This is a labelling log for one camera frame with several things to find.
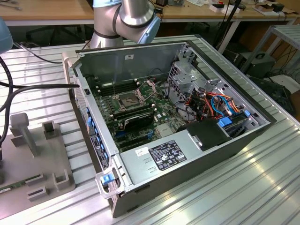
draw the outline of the circuit board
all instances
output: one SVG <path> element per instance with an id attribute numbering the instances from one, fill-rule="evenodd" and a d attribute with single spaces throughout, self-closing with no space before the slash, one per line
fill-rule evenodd
<path id="1" fill-rule="evenodd" d="M 145 101 L 141 101 L 138 98 L 139 94 L 137 94 L 136 90 L 109 96 L 101 96 L 97 90 L 93 91 L 94 98 L 106 125 L 121 152 L 171 135 L 175 133 L 180 126 L 186 124 L 182 116 L 175 111 L 175 107 L 170 100 L 165 98 L 162 85 L 154 85 L 152 82 L 151 85 L 141 85 L 138 88 L 139 94 Z M 120 120 L 112 118 L 113 114 L 128 112 L 139 107 L 147 107 L 153 104 L 155 105 L 154 107 L 144 111 L 153 112 L 154 121 L 143 128 L 124 132 L 120 129 Z"/>

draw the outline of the aluminum extrusion table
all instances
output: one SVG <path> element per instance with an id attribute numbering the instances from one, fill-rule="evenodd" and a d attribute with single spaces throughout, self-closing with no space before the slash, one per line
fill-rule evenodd
<path id="1" fill-rule="evenodd" d="M 267 53 L 271 55 L 276 45 L 278 45 L 280 40 L 283 40 L 293 46 L 294 48 L 300 50 L 300 26 L 270 26 L 267 32 L 264 34 L 260 42 L 255 47 L 254 51 L 248 57 L 245 64 L 240 69 L 242 72 L 245 72 L 247 68 L 250 66 L 254 57 L 258 54 L 258 52 L 263 47 L 264 43 L 269 39 L 269 37 L 274 34 L 277 36 L 275 41 L 268 48 Z M 300 64 L 300 57 L 287 69 L 287 74 L 289 74 L 297 65 Z"/>
<path id="2" fill-rule="evenodd" d="M 0 224 L 299 224 L 300 124 L 203 39 L 178 36 L 156 38 L 154 42 L 186 39 L 192 40 L 266 108 L 276 118 L 277 124 L 238 155 L 138 209 L 112 218 L 108 201 L 100 196 L 94 181 L 95 170 L 67 91 L 36 90 L 19 94 L 13 101 L 11 113 L 26 112 L 30 128 L 45 120 L 60 124 L 76 188 L 5 218 Z M 60 61 L 62 52 L 80 48 L 82 45 L 56 46 L 35 49 L 34 52 L 48 60 Z M 15 84 L 65 81 L 61 65 L 40 61 L 23 50 L 9 51 L 2 57 Z M 208 72 L 203 63 L 198 67 Z M 1 80 L 6 81 L 2 68 L 0 73 Z M 7 89 L 0 88 L 0 105 L 6 94 Z M 3 124 L 4 114 L 1 112 L 1 128 Z"/>

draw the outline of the desk leg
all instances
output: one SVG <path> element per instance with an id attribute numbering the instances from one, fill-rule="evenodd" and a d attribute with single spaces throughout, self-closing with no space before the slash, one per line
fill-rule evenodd
<path id="1" fill-rule="evenodd" d="M 290 25 L 293 25 L 293 23 L 296 21 L 296 19 L 294 19 L 294 20 L 290 20 L 289 22 L 287 22 L 287 26 L 290 26 Z M 273 43 L 270 45 L 270 47 L 268 48 L 268 50 L 267 50 L 267 54 L 269 54 L 269 55 L 271 55 L 272 53 L 273 53 L 273 51 L 274 51 L 274 49 L 275 49 L 275 47 L 278 45 L 278 43 L 280 42 L 280 38 L 279 37 L 277 37 L 276 39 L 275 39 L 275 41 L 273 41 Z"/>
<path id="2" fill-rule="evenodd" d="M 226 49 L 228 43 L 230 42 L 231 38 L 233 37 L 233 34 L 235 33 L 239 23 L 240 23 L 239 20 L 234 21 L 232 23 L 232 25 L 229 28 L 228 33 L 226 34 L 225 38 L 223 39 L 223 41 L 221 43 L 221 46 L 219 47 L 219 50 L 218 50 L 219 53 L 223 54 L 223 52 Z"/>

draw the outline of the power supply label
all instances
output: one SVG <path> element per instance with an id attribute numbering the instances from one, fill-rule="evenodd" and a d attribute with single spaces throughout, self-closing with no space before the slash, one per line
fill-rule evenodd
<path id="1" fill-rule="evenodd" d="M 149 152 L 161 171 L 187 159 L 174 140 L 149 149 Z"/>

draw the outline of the blue latch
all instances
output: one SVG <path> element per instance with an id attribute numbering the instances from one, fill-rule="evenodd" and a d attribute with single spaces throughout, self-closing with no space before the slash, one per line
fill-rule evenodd
<path id="1" fill-rule="evenodd" d="M 88 125 L 89 125 L 89 126 L 90 126 L 91 121 L 92 121 L 92 118 L 89 117 L 89 118 L 88 118 Z"/>
<path id="2" fill-rule="evenodd" d="M 232 123 L 232 121 L 228 117 L 221 118 L 221 119 L 219 119 L 219 122 L 218 122 L 218 124 L 221 127 L 225 127 L 226 125 L 231 124 L 231 123 Z"/>
<path id="3" fill-rule="evenodd" d="M 245 111 L 244 111 L 244 114 L 245 114 L 247 117 L 249 117 L 249 116 L 251 115 L 251 113 L 250 113 L 248 110 L 245 110 Z"/>
<path id="4" fill-rule="evenodd" d="M 114 175 L 112 173 L 109 173 L 108 175 L 104 175 L 100 178 L 103 185 L 108 184 L 110 182 L 114 181 Z"/>

